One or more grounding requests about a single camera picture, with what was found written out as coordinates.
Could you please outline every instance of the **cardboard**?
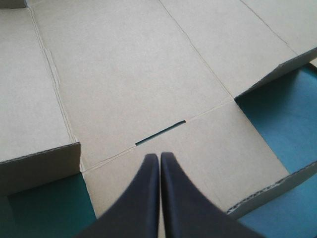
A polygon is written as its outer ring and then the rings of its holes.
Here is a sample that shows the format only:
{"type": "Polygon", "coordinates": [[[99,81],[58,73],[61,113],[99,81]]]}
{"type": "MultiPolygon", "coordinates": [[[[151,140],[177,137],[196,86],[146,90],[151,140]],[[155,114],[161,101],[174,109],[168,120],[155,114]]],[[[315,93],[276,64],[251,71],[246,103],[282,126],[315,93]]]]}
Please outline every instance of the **cardboard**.
{"type": "Polygon", "coordinates": [[[72,143],[30,10],[0,10],[0,161],[72,143]]]}
{"type": "Polygon", "coordinates": [[[0,9],[25,8],[25,0],[0,0],[0,9]]]}
{"type": "Polygon", "coordinates": [[[78,173],[80,146],[63,147],[74,140],[31,11],[0,10],[0,23],[0,195],[8,195],[78,173]]]}
{"type": "Polygon", "coordinates": [[[243,199],[241,202],[229,208],[227,214],[234,219],[238,219],[295,188],[316,173],[317,161],[243,199]]]}
{"type": "Polygon", "coordinates": [[[276,67],[272,72],[270,72],[268,75],[266,75],[263,79],[258,81],[256,84],[254,84],[251,88],[243,92],[241,95],[236,97],[238,99],[240,96],[259,88],[267,83],[270,83],[271,81],[278,79],[282,77],[283,75],[286,75],[287,73],[298,69],[299,67],[307,64],[307,62],[312,61],[317,57],[317,47],[314,49],[311,49],[310,51],[307,51],[299,56],[296,56],[293,59],[288,60],[287,62],[284,62],[280,64],[278,67],[276,67]]]}
{"type": "Polygon", "coordinates": [[[296,56],[241,1],[161,2],[233,97],[296,56]]]}
{"type": "Polygon", "coordinates": [[[317,47],[317,2],[314,0],[243,0],[296,54],[317,47]]]}
{"type": "MultiPolygon", "coordinates": [[[[75,148],[70,166],[65,149],[56,150],[64,153],[58,157],[11,160],[77,139],[97,215],[147,153],[175,153],[223,211],[288,175],[233,98],[314,58],[314,40],[302,48],[293,41],[295,17],[281,36],[280,15],[267,22],[247,1],[30,0],[29,6],[0,11],[0,169],[17,184],[6,185],[6,193],[57,179],[57,165],[67,171],[62,176],[77,172],[78,145],[64,147],[75,148]],[[41,170],[26,184],[9,173],[18,162],[30,163],[32,172],[51,165],[52,175],[41,170]]],[[[316,33],[311,22],[300,30],[316,33]]]]}
{"type": "Polygon", "coordinates": [[[230,102],[84,172],[96,215],[124,191],[146,154],[163,151],[173,152],[191,181],[223,211],[288,175],[230,102]]]}
{"type": "Polygon", "coordinates": [[[232,99],[157,1],[32,9],[86,169],[232,99]]]}
{"type": "Polygon", "coordinates": [[[0,196],[77,174],[79,164],[78,142],[0,162],[0,196]]]}

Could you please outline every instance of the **teal floor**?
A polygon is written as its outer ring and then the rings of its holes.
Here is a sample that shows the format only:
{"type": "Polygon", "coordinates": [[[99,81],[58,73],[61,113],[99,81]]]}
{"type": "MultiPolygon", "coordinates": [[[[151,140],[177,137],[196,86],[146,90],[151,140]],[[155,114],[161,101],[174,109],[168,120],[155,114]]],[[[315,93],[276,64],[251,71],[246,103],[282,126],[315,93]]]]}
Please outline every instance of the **teal floor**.
{"type": "Polygon", "coordinates": [[[81,174],[0,198],[0,237],[70,238],[96,220],[81,174]]]}
{"type": "MultiPolygon", "coordinates": [[[[317,160],[317,70],[312,65],[236,102],[290,173],[317,160]]],[[[268,238],[314,238],[317,175],[239,221],[268,238]]]]}

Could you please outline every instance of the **cardboard flap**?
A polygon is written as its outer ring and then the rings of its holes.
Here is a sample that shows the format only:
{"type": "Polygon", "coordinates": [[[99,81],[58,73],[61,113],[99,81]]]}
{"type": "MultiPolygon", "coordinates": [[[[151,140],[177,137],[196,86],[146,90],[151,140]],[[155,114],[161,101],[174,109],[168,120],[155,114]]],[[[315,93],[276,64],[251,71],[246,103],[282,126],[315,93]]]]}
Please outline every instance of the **cardboard flap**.
{"type": "Polygon", "coordinates": [[[249,88],[244,93],[240,94],[238,97],[256,89],[259,88],[307,63],[310,61],[313,61],[315,58],[317,58],[317,47],[314,49],[311,49],[310,51],[307,51],[299,56],[296,56],[293,59],[290,59],[286,61],[285,63],[280,64],[278,67],[276,67],[271,73],[269,73],[267,76],[262,78],[259,82],[254,84],[251,88],[249,88]]]}
{"type": "Polygon", "coordinates": [[[234,219],[238,219],[295,188],[316,173],[317,161],[243,199],[241,202],[229,208],[227,214],[234,219]]]}
{"type": "Polygon", "coordinates": [[[80,143],[0,162],[0,196],[79,173],[80,143]]]}

